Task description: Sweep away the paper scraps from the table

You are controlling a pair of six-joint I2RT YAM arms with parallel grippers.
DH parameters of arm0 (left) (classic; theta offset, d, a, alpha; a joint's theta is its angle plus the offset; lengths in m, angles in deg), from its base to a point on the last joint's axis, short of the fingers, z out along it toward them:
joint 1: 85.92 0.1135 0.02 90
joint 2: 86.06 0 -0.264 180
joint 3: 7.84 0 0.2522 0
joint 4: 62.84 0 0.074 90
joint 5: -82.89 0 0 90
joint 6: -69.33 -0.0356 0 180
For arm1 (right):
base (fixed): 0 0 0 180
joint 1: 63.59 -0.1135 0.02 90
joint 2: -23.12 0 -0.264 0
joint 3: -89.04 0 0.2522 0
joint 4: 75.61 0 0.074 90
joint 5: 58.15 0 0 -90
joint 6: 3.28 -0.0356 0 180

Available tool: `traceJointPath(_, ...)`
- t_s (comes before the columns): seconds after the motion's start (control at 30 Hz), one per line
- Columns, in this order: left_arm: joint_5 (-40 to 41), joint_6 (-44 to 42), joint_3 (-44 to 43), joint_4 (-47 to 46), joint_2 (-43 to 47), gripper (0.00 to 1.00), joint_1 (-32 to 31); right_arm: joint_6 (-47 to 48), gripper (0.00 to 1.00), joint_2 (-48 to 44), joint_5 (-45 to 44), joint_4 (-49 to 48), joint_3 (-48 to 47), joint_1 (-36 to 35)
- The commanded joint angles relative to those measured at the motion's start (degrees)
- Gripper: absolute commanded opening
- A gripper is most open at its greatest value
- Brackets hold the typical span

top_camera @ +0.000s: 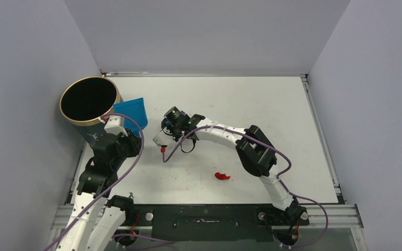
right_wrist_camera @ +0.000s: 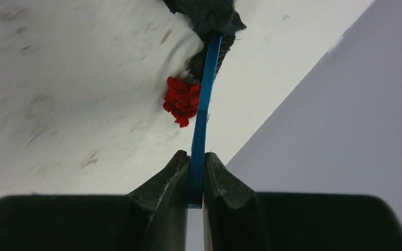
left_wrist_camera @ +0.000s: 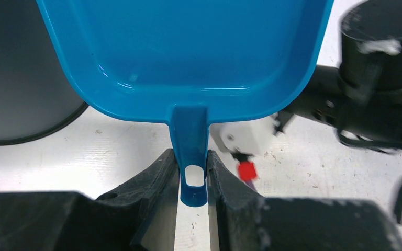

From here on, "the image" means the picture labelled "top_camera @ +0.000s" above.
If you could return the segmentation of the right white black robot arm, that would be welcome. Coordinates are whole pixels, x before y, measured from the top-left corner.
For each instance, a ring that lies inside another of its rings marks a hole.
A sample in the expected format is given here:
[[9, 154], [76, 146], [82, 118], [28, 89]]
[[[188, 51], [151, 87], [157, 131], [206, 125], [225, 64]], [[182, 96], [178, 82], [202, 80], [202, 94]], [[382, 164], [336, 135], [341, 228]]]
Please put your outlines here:
[[281, 181], [283, 171], [276, 167], [276, 155], [282, 156], [283, 153], [275, 149], [259, 127], [229, 127], [202, 115], [189, 116], [172, 107], [164, 115], [161, 130], [153, 142], [164, 152], [172, 142], [181, 146], [185, 140], [191, 140], [193, 144], [209, 141], [236, 150], [244, 170], [262, 182], [272, 206], [276, 208], [276, 220], [281, 224], [305, 216], [306, 209]]

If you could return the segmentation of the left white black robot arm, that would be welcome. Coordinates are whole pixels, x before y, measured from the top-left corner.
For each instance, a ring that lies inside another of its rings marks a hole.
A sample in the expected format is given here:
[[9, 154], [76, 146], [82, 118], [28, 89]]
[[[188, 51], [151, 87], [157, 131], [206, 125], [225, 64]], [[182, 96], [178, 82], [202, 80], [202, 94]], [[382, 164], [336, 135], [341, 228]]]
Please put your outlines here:
[[134, 221], [133, 200], [110, 192], [126, 177], [118, 175], [124, 161], [133, 157], [132, 166], [138, 163], [143, 143], [143, 133], [135, 135], [129, 129], [108, 129], [96, 138], [68, 223], [46, 250], [104, 250], [121, 224]]

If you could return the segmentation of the blue dustpan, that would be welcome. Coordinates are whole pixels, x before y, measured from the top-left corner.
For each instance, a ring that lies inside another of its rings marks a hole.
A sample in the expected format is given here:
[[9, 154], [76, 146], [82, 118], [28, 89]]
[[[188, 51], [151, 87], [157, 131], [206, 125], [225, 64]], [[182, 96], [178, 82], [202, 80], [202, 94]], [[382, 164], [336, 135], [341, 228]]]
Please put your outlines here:
[[123, 114], [133, 119], [141, 130], [148, 125], [148, 117], [143, 97], [115, 104], [114, 111], [115, 113]]

